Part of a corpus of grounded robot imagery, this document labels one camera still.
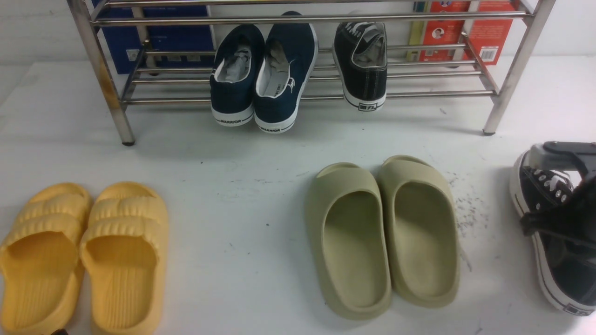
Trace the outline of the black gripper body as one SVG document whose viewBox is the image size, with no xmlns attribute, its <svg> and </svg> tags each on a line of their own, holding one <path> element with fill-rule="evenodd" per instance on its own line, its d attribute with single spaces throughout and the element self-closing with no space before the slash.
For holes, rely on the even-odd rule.
<svg viewBox="0 0 596 335">
<path fill-rule="evenodd" d="M 581 236 L 596 241 L 596 176 L 591 172 L 573 193 L 573 220 Z"/>
</svg>

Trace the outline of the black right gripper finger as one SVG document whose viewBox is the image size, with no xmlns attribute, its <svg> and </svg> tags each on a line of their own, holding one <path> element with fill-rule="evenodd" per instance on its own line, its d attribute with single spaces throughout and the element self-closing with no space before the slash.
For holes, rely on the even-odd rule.
<svg viewBox="0 0 596 335">
<path fill-rule="evenodd" d="M 595 207 L 570 204 L 520 219 L 523 234 L 545 233 L 585 247 L 595 246 Z"/>
</svg>

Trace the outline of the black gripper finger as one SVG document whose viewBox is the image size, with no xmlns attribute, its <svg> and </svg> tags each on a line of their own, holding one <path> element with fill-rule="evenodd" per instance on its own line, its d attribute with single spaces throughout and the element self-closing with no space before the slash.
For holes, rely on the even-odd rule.
<svg viewBox="0 0 596 335">
<path fill-rule="evenodd" d="M 596 174 L 595 142 L 547 141 L 531 147 L 531 167 L 543 170 L 574 170 L 583 180 Z"/>
</svg>

